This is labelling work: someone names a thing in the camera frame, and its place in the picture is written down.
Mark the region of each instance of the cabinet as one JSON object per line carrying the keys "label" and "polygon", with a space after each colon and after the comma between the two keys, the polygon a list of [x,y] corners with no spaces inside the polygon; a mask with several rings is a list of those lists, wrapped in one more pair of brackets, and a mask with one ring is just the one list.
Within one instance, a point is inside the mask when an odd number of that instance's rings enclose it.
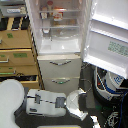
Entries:
{"label": "cabinet", "polygon": [[1,19],[1,24],[5,26],[4,29],[0,26],[0,82],[16,79],[24,87],[40,89],[40,72],[29,20],[26,19],[27,26],[23,29],[24,18],[19,19],[16,30],[12,30],[15,18]]}

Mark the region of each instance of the drawer handle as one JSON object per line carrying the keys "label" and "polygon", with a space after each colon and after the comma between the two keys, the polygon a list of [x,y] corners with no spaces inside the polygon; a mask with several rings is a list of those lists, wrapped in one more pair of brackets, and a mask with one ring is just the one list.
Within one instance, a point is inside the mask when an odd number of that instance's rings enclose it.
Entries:
{"label": "drawer handle", "polygon": [[63,80],[62,81],[61,80],[52,80],[52,82],[57,83],[57,84],[65,84],[69,81],[70,81],[70,79],[64,79],[64,81]]}
{"label": "drawer handle", "polygon": [[64,62],[64,63],[56,63],[56,62],[50,62],[51,64],[54,64],[54,65],[58,65],[58,66],[62,66],[62,65],[65,65],[65,64],[68,64],[68,63],[70,63],[71,62],[71,60],[68,60],[68,61],[66,61],[66,62]]}
{"label": "drawer handle", "polygon": [[16,71],[14,70],[14,72],[0,72],[0,75],[14,75],[16,74]]}
{"label": "drawer handle", "polygon": [[7,58],[7,60],[5,61],[0,61],[0,63],[8,63],[9,59]]}

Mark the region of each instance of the refrigerator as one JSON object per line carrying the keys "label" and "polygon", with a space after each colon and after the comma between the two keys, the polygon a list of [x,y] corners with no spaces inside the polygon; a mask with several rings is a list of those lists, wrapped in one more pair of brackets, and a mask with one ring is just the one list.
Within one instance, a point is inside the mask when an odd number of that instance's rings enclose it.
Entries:
{"label": "refrigerator", "polygon": [[128,78],[128,0],[25,0],[44,88],[78,89],[87,62]]}

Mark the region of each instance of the open refrigerator door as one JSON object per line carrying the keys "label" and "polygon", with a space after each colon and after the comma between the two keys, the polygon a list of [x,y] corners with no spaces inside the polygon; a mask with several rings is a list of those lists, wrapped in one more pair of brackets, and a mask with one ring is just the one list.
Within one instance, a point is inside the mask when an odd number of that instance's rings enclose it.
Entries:
{"label": "open refrigerator door", "polygon": [[128,78],[128,1],[93,0],[83,61]]}

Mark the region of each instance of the black object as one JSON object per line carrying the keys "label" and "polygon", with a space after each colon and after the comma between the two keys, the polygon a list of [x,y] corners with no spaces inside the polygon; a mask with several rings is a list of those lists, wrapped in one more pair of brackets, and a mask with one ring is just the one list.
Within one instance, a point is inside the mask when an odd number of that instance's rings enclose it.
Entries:
{"label": "black object", "polygon": [[87,110],[87,108],[86,108],[86,97],[87,97],[86,93],[79,95],[78,104],[79,104],[79,110],[80,111],[86,111]]}
{"label": "black object", "polygon": [[8,25],[8,18],[1,18],[0,31],[6,30],[7,29],[7,25]]}
{"label": "black object", "polygon": [[55,102],[55,108],[64,108],[65,97],[57,97]]}
{"label": "black object", "polygon": [[29,26],[29,17],[24,17],[22,20],[21,30],[27,30]]}
{"label": "black object", "polygon": [[21,19],[21,17],[14,18],[12,30],[18,30],[19,29],[20,19]]}

